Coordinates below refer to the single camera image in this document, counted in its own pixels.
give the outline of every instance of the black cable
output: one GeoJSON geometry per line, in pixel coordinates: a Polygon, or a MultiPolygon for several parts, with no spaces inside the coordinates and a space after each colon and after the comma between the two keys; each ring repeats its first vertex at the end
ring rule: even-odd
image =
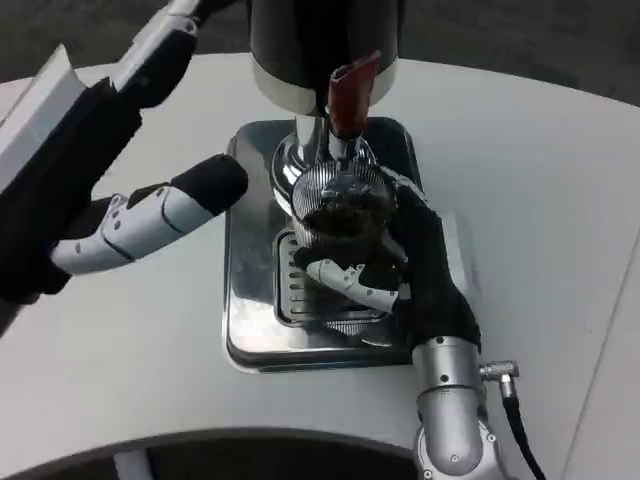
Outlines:
{"type": "Polygon", "coordinates": [[[507,420],[509,420],[509,426],[511,427],[513,437],[520,447],[522,456],[524,457],[525,462],[527,462],[527,465],[529,465],[533,476],[536,480],[547,480],[547,477],[542,473],[540,465],[538,465],[538,462],[529,447],[529,439],[527,438],[527,433],[524,430],[522,415],[520,415],[520,400],[518,400],[518,397],[516,396],[503,397],[502,405],[504,406],[504,410],[507,414],[507,420]]]}

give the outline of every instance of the espresso machine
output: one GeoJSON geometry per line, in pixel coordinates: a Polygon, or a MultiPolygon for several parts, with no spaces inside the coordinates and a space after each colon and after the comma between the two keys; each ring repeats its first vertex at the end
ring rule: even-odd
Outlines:
{"type": "MultiPolygon", "coordinates": [[[[0,142],[0,336],[25,305],[59,292],[72,276],[134,262],[228,210],[225,338],[239,368],[412,363],[421,420],[414,458],[427,480],[510,478],[486,410],[484,382],[497,382],[514,438],[534,476],[544,479],[522,425],[517,365],[480,364],[479,329],[469,308],[470,262],[458,223],[434,212],[416,188],[420,178],[409,133],[393,119],[367,118],[369,105],[393,83],[402,0],[250,0],[256,84],[295,118],[244,125],[228,156],[216,155],[128,196],[91,201],[95,183],[140,128],[140,111],[160,105],[180,82],[199,28],[228,2],[173,0],[136,36],[113,73],[91,87],[75,76],[60,47],[0,122],[10,132],[0,142]],[[329,157],[340,159],[341,172],[350,172],[340,181],[386,167],[395,176],[394,201],[407,193],[417,201],[395,213],[419,213],[409,225],[418,243],[406,243],[405,252],[379,236],[385,252],[400,262],[416,251],[421,258],[413,259],[428,260],[411,272],[417,294],[409,300],[400,285],[367,287],[360,297],[338,293],[345,290],[335,285],[352,287],[351,278],[362,274],[357,251],[349,257],[356,268],[340,270],[344,275],[331,289],[313,276],[316,268],[319,274],[331,267],[331,259],[321,257],[304,270],[294,261],[301,248],[308,249],[301,245],[301,226],[311,226],[300,221],[298,200],[306,205],[309,198],[299,187],[326,168],[329,157]],[[425,279],[429,285],[420,289],[425,279]],[[431,304],[443,299],[440,305],[448,310],[408,315],[409,347],[396,310],[388,307],[417,305],[421,298],[431,304]]],[[[329,183],[321,200],[338,191],[329,183]]],[[[376,182],[366,177],[360,183],[376,182]]]]}
{"type": "MultiPolygon", "coordinates": [[[[228,148],[247,171],[248,193],[229,210],[226,343],[241,368],[258,371],[410,363],[393,315],[348,300],[296,267],[291,193],[302,172],[328,155],[332,72],[372,52],[370,103],[392,87],[404,2],[248,2],[251,62],[261,92],[292,120],[243,126],[228,148]]],[[[359,161],[387,166],[420,185],[410,134],[393,119],[368,118],[359,161]]],[[[455,223],[447,233],[457,235],[455,223]]],[[[456,271],[465,282],[462,255],[456,271]]]]}

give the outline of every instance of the dark liquid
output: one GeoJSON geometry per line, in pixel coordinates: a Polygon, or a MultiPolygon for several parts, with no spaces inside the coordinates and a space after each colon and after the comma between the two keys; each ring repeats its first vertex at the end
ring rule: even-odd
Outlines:
{"type": "Polygon", "coordinates": [[[319,209],[310,213],[303,223],[313,232],[336,238],[375,236],[384,224],[384,214],[347,208],[319,209]]]}

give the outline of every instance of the gray floor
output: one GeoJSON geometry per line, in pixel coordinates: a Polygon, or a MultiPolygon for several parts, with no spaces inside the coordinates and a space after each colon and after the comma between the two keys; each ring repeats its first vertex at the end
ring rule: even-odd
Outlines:
{"type": "MultiPolygon", "coordinates": [[[[60,43],[76,65],[119,58],[166,0],[2,0],[0,82],[60,43]]],[[[407,0],[401,56],[531,77],[640,105],[634,0],[407,0]]],[[[248,51],[245,2],[217,13],[200,52],[248,51]]]]}

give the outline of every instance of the chrome base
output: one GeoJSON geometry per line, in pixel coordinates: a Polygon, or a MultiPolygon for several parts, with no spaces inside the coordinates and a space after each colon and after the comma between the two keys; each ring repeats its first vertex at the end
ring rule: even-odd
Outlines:
{"type": "MultiPolygon", "coordinates": [[[[270,180],[274,152],[293,130],[293,121],[254,122],[229,144],[249,175],[248,192],[226,220],[224,334],[231,359],[251,371],[411,363],[392,315],[349,305],[327,291],[319,293],[340,308],[320,311],[318,292],[296,278],[289,264],[295,247],[290,220],[270,180]]],[[[381,164],[419,178],[411,139],[399,123],[372,118],[365,139],[381,164]]]]}

